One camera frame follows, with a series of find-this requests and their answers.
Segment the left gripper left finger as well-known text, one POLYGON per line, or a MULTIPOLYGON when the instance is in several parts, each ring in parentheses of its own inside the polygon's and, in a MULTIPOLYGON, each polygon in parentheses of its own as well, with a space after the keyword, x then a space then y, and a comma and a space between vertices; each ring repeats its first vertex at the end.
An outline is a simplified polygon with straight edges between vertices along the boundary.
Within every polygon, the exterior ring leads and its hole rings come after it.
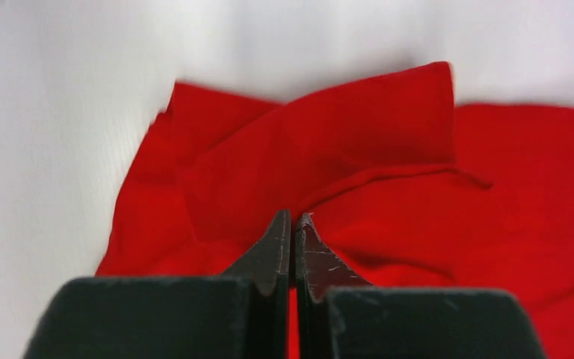
POLYGON ((222 275, 251 280, 244 335, 246 358, 286 358, 291 216, 278 211, 263 236, 222 275))

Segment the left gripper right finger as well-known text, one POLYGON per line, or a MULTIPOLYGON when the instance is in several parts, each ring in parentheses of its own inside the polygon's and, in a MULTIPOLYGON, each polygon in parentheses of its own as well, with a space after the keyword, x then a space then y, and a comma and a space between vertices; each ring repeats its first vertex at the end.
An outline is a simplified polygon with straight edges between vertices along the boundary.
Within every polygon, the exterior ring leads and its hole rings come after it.
POLYGON ((301 358, 333 358, 333 308, 327 293, 341 287, 371 286, 321 239, 312 216, 303 214, 294 238, 294 277, 301 358))

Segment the red t shirt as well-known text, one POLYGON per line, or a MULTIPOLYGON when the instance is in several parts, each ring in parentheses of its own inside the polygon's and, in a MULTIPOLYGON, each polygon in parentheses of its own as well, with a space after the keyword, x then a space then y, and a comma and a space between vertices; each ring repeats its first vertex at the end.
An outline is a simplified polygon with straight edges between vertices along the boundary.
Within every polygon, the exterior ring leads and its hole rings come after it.
POLYGON ((512 292, 574 358, 574 108, 456 105, 446 62, 286 104, 178 82, 97 274, 218 274, 281 209, 377 285, 512 292))

